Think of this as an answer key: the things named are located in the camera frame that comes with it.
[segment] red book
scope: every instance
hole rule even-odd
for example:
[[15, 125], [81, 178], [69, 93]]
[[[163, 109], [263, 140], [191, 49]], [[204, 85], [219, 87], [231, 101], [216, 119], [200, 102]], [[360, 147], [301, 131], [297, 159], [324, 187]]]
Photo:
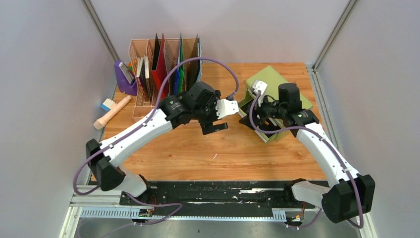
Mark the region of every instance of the red book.
[[[168, 75], [168, 73], [166, 72], [164, 47], [165, 47], [165, 37], [162, 34], [162, 41], [159, 45], [158, 35], [156, 34], [155, 53], [153, 55], [152, 76], [158, 90], [160, 89], [163, 81]], [[169, 82], [165, 84], [161, 99], [165, 98], [168, 94], [169, 94]]]

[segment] green box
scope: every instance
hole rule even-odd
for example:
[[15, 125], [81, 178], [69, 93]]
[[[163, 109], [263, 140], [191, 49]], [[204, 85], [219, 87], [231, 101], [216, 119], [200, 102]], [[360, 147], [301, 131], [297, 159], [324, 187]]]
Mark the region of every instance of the green box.
[[[259, 80], [259, 81], [262, 81], [262, 82], [266, 83], [268, 85], [267, 90], [266, 90], [266, 95], [270, 95], [273, 98], [275, 98], [276, 100], [278, 100], [278, 86], [280, 84], [283, 84], [283, 83], [288, 83], [288, 81], [285, 78], [283, 78], [283, 76], [281, 76], [281, 74], [279, 74], [271, 66], [265, 67], [263, 70], [256, 73], [251, 78], [247, 79], [247, 81], [245, 82], [245, 84], [246, 84], [245, 85], [245, 90], [246, 90], [245, 98], [241, 102], [239, 102], [239, 104], [238, 104], [239, 114], [241, 115], [241, 117], [244, 117], [246, 115], [246, 113], [241, 110], [241, 107], [254, 99], [254, 96], [250, 92], [250, 88], [252, 87], [252, 84], [256, 80]], [[302, 101], [302, 108], [312, 109], [314, 107], [313, 104], [306, 97], [304, 97], [302, 94], [300, 94], [300, 97], [301, 97], [301, 101]], [[284, 128], [282, 120], [280, 120], [280, 119], [270, 119], [270, 120], [273, 124], [278, 126], [278, 129]], [[257, 131], [255, 131], [255, 132], [261, 137], [261, 139], [265, 143], [269, 143], [273, 140], [279, 141], [281, 138], [290, 134], [290, 131], [284, 131], [284, 132], [281, 132], [281, 133], [276, 133], [269, 138], [264, 133], [257, 132]]]

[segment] wall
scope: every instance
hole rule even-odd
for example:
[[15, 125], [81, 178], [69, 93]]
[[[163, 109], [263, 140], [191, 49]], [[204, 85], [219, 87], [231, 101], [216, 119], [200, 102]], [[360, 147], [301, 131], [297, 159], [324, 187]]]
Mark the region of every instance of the wall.
[[58, 237], [84, 144], [115, 88], [80, 1], [2, 1], [0, 237]]
[[131, 39], [202, 38], [224, 62], [314, 63], [347, 0], [92, 0], [119, 57]]
[[378, 237], [420, 233], [420, 5], [361, 0], [319, 69], [345, 157], [376, 181]]

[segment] gray floor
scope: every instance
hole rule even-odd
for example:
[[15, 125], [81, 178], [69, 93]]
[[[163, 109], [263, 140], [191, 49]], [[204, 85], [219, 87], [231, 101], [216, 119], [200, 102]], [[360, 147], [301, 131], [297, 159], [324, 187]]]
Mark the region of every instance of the gray floor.
[[[306, 221], [315, 216], [306, 212]], [[81, 238], [100, 238], [128, 223], [125, 219], [92, 218], [81, 221]], [[130, 226], [107, 238], [360, 238], [347, 222], [334, 224], [323, 214], [310, 228], [294, 231], [275, 222], [208, 222], [169, 220], [151, 226]]]

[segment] floor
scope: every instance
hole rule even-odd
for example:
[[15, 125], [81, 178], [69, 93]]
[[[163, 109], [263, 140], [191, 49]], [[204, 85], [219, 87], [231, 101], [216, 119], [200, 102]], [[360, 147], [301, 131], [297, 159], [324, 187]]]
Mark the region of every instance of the floor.
[[[229, 67], [240, 81], [235, 96], [241, 101], [245, 94], [245, 80], [271, 65], [289, 82], [296, 83], [301, 93], [314, 104], [313, 111], [320, 118], [314, 92], [303, 63], [232, 63]], [[202, 81], [230, 94], [235, 83], [223, 67], [203, 64]], [[119, 102], [125, 95], [115, 93]], [[111, 119], [104, 131], [110, 138], [134, 123], [134, 101]], [[123, 164], [147, 180], [324, 180], [325, 176], [312, 155], [292, 135], [279, 142], [265, 144], [254, 131], [238, 123], [239, 115], [222, 120], [229, 129], [202, 135], [198, 123], [191, 122], [161, 135], [132, 154]]]
[[[315, 212], [306, 212], [310, 222]], [[132, 223], [128, 219], [91, 218], [80, 221], [79, 238], [99, 238], [114, 229]], [[276, 222], [209, 222], [169, 220], [153, 226], [129, 226], [107, 238], [160, 237], [160, 238], [360, 238], [360, 233], [347, 222], [334, 224], [325, 215], [309, 228], [295, 231]]]

